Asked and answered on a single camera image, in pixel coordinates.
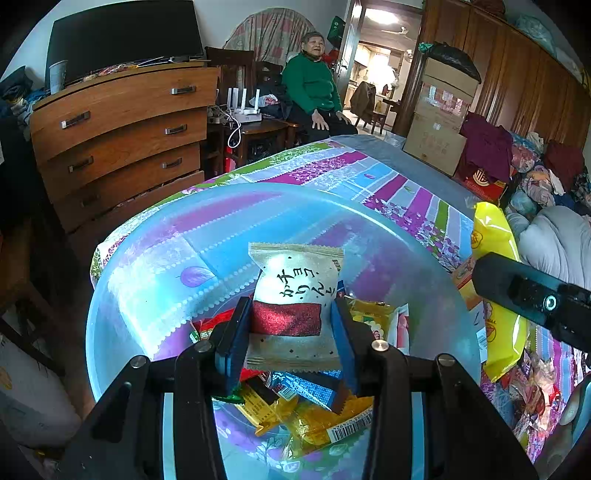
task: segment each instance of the elderly woman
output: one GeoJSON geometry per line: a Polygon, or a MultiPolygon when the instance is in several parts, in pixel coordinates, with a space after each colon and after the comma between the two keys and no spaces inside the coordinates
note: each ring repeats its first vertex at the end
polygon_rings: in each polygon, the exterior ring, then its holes
{"type": "Polygon", "coordinates": [[[322,34],[307,33],[301,41],[301,52],[287,63],[282,75],[283,84],[294,102],[289,120],[300,124],[311,142],[357,133],[343,115],[332,72],[320,61],[323,53],[322,34]]]}

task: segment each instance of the woman's hand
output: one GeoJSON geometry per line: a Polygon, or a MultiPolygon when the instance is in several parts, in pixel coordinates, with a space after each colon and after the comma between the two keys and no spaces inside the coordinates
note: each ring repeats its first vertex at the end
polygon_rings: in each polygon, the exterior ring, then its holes
{"type": "Polygon", "coordinates": [[[318,110],[314,110],[314,113],[312,114],[312,128],[317,128],[318,130],[329,129],[329,124],[327,124],[322,115],[318,113],[318,110]]]}
{"type": "Polygon", "coordinates": [[[336,112],[335,115],[336,115],[336,118],[338,118],[339,120],[342,120],[346,124],[348,124],[348,125],[351,124],[351,120],[349,120],[347,117],[345,117],[343,112],[336,112]]]}

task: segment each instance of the candy wrapper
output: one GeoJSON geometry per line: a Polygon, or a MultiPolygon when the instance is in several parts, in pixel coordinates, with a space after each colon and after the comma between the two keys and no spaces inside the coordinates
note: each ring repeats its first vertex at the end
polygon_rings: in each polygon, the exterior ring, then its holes
{"type": "Polygon", "coordinates": [[[300,399],[287,416],[279,417],[291,433],[284,459],[299,458],[338,442],[371,425],[374,398],[351,395],[340,414],[300,399]]]}
{"type": "MultiPolygon", "coordinates": [[[[491,203],[476,204],[472,232],[472,257],[478,260],[489,252],[519,261],[517,245],[505,215],[491,203]]],[[[527,320],[496,303],[485,301],[488,358],[484,370],[496,382],[517,363],[527,337],[527,320]]]]}
{"type": "Polygon", "coordinates": [[[281,372],[340,369],[330,307],[343,251],[251,243],[248,252],[261,275],[252,303],[246,367],[281,372]]]}
{"type": "Polygon", "coordinates": [[[257,436],[279,425],[281,420],[278,415],[289,416],[298,403],[296,395],[290,401],[278,398],[272,404],[268,404],[248,383],[242,384],[238,395],[244,399],[244,405],[236,405],[236,408],[256,427],[257,436]]]}
{"type": "Polygon", "coordinates": [[[351,297],[347,297],[347,303],[353,320],[369,325],[376,340],[386,340],[408,355],[408,303],[397,309],[383,301],[364,301],[351,297]]]}
{"type": "Polygon", "coordinates": [[[410,348],[410,339],[408,337],[408,303],[394,310],[387,340],[390,345],[395,346],[404,355],[408,355],[408,349],[410,348]]]}
{"type": "Polygon", "coordinates": [[[387,340],[394,307],[383,301],[364,301],[346,297],[351,318],[371,328],[376,340],[387,340]]]}
{"type": "Polygon", "coordinates": [[[267,386],[286,400],[299,395],[334,413],[342,412],[350,395],[340,370],[298,374],[272,372],[267,386]]]}
{"type": "MultiPolygon", "coordinates": [[[[191,325],[193,326],[193,331],[189,333],[189,338],[193,343],[197,343],[199,340],[208,340],[215,326],[220,323],[229,322],[233,314],[234,309],[230,309],[226,310],[225,312],[218,313],[214,318],[204,319],[201,322],[192,322],[191,325]]],[[[240,372],[240,381],[244,382],[245,380],[255,377],[260,373],[261,372],[258,370],[249,370],[248,368],[243,368],[240,372]]],[[[235,395],[218,398],[218,400],[229,403],[237,403],[235,395]]]]}

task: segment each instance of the coat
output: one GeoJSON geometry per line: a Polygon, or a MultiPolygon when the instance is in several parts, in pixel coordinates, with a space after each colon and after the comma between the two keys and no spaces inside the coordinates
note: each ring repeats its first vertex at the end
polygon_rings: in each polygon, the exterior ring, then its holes
{"type": "Polygon", "coordinates": [[[364,122],[371,122],[375,105],[375,85],[361,82],[351,96],[351,113],[364,122]]]}

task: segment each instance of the table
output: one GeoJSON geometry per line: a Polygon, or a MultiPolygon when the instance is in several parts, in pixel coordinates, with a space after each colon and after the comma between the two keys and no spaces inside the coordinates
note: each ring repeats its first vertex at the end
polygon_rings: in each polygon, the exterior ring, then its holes
{"type": "MultiPolygon", "coordinates": [[[[260,140],[262,138],[275,137],[275,147],[277,152],[285,150],[285,143],[287,139],[287,130],[290,127],[289,123],[282,122],[276,119],[263,119],[260,122],[248,122],[242,124],[240,132],[242,139],[240,144],[234,149],[232,157],[236,162],[237,167],[244,166],[248,161],[248,145],[252,140],[260,140]]],[[[232,130],[226,129],[228,135],[232,130]]]]}

